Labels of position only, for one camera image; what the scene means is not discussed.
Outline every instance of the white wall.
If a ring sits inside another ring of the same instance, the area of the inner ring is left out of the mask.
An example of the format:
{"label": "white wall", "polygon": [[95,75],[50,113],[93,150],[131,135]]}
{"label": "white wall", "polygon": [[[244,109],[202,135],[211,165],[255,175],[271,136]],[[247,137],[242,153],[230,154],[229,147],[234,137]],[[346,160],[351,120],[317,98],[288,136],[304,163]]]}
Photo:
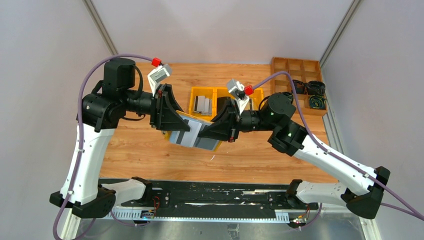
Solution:
{"label": "white wall", "polygon": [[[423,1],[363,1],[323,75],[347,154],[391,170],[388,186],[424,214],[423,22]],[[384,240],[424,236],[421,221],[385,207],[377,223]]]}
{"label": "white wall", "polygon": [[352,0],[94,0],[120,53],[166,62],[319,60]]}
{"label": "white wall", "polygon": [[109,52],[81,0],[0,1],[0,35],[0,239],[53,239],[78,91]]}

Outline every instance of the wooden box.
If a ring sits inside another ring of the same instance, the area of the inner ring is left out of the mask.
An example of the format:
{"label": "wooden box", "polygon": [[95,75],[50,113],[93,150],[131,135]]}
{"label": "wooden box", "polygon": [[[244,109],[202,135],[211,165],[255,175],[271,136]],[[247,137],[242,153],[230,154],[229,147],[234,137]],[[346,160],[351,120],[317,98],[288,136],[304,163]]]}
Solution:
{"label": "wooden box", "polygon": [[[304,83],[308,83],[310,81],[323,81],[320,62],[316,60],[273,57],[271,63],[271,74],[279,71],[286,71],[291,75],[293,80],[299,80]],[[271,92],[292,92],[292,86],[290,85],[289,79],[286,75],[279,75],[271,80]],[[324,116],[327,113],[327,106],[325,106],[325,109],[311,108],[309,105],[309,95],[298,94],[297,96],[299,98],[300,108],[303,114]]]}

